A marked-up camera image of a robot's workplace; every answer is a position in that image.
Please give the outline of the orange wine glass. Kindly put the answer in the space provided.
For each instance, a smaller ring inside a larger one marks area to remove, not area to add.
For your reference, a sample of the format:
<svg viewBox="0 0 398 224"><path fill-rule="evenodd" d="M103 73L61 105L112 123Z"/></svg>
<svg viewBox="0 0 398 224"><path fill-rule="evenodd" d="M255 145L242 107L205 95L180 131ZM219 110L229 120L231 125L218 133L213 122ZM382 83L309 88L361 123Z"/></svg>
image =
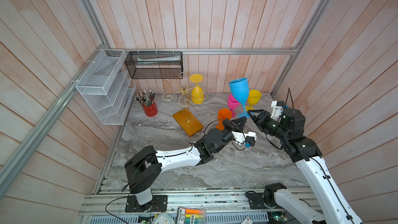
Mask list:
<svg viewBox="0 0 398 224"><path fill-rule="evenodd" d="M219 129L220 131L222 131L224 129L222 121L225 119L231 120L231 118L232 118L231 111L227 108L222 108L218 112L218 124L217 124L216 128Z"/></svg>

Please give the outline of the light yellow wine glass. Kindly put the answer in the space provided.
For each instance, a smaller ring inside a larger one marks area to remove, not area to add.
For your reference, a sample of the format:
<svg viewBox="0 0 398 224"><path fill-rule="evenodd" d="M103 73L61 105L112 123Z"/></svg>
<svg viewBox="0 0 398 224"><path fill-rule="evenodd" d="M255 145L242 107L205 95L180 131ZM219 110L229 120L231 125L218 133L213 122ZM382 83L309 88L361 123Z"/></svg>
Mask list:
<svg viewBox="0 0 398 224"><path fill-rule="evenodd" d="M258 104L262 96L262 93L258 90L250 90L249 97L247 99L248 106L245 106L246 111L254 110L253 106Z"/></svg>

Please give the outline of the pink wine glass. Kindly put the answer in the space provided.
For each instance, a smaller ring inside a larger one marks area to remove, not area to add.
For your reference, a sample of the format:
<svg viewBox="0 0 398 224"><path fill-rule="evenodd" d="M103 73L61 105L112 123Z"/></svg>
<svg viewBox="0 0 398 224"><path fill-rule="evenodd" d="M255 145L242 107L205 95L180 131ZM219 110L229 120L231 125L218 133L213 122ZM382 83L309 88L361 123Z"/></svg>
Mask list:
<svg viewBox="0 0 398 224"><path fill-rule="evenodd" d="M228 97L228 107L230 109L230 112L232 113L232 118L236 116L235 109L237 109L239 105L240 103L234 98L232 94L230 94Z"/></svg>

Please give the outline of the blue wine glass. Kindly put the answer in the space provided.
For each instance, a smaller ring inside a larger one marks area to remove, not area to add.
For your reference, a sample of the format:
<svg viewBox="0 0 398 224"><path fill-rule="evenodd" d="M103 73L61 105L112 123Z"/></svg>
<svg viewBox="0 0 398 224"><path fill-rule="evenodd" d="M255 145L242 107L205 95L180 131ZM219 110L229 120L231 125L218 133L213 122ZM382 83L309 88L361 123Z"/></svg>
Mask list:
<svg viewBox="0 0 398 224"><path fill-rule="evenodd" d="M249 118L250 116L248 115L246 109L245 109L245 103L248 100L249 97L249 85L248 85L248 79L247 78L239 78L236 80L233 80L229 82L229 87L231 90L231 94L234 96L234 98L242 105L243 107L243 112L238 114L238 117L247 117Z"/></svg>

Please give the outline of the dark yellow wine glass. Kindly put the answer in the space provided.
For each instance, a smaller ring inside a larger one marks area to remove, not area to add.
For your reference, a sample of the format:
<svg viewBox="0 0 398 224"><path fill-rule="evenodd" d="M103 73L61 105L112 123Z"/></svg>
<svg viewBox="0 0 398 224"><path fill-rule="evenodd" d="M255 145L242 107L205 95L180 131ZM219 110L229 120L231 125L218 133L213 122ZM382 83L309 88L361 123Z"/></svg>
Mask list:
<svg viewBox="0 0 398 224"><path fill-rule="evenodd" d="M193 74L190 76L190 81L195 83L191 91L192 102L197 105L202 104L204 100L207 99L207 94L201 88L204 77L201 74Z"/></svg>

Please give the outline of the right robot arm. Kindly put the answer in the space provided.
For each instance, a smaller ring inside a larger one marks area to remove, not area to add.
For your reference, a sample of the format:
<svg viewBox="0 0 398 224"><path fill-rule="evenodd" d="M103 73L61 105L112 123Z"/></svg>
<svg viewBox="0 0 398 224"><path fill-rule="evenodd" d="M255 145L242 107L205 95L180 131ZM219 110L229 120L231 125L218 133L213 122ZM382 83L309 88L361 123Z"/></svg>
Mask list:
<svg viewBox="0 0 398 224"><path fill-rule="evenodd" d="M248 115L261 132L280 140L281 149L307 179L322 213L294 196L281 183L265 187L263 201L266 207L281 207L302 224L362 223L330 175L317 144L304 136L306 118L300 110L285 108L276 119L266 110L249 110Z"/></svg>

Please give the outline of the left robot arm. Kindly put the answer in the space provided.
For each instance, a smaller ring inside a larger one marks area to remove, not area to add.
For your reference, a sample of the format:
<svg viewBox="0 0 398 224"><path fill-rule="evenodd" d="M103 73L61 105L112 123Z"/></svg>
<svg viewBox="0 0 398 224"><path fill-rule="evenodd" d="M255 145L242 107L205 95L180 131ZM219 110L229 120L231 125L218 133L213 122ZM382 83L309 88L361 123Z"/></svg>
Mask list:
<svg viewBox="0 0 398 224"><path fill-rule="evenodd" d="M170 151L155 150L153 146L143 148L124 164L127 184L122 190L129 189L128 205L135 205L142 211L151 208L154 199L150 187L163 172L206 164L229 143L243 145L244 148L251 146L256 142L257 134L243 132L246 122L246 117L223 120L223 130L210 129L188 148Z"/></svg>

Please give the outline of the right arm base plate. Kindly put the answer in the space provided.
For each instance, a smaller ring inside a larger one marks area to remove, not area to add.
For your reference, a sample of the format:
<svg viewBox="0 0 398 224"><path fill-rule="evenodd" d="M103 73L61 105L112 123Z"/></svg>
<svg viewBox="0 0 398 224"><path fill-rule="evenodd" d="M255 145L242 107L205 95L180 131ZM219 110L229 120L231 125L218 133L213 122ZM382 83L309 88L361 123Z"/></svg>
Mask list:
<svg viewBox="0 0 398 224"><path fill-rule="evenodd" d="M276 203L274 195L268 191L261 193L247 191L245 196L249 200L250 209L283 209Z"/></svg>

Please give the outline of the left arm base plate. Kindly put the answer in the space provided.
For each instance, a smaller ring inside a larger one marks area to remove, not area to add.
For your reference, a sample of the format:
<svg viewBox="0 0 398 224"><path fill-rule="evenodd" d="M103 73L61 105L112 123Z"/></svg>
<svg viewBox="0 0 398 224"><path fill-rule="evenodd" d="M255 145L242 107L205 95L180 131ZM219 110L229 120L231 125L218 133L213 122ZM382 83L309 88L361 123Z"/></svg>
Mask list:
<svg viewBox="0 0 398 224"><path fill-rule="evenodd" d="M138 212L165 212L167 209L168 196L166 195L154 195L152 200L144 205L139 205L136 196L128 196L125 207L127 213L138 213Z"/></svg>

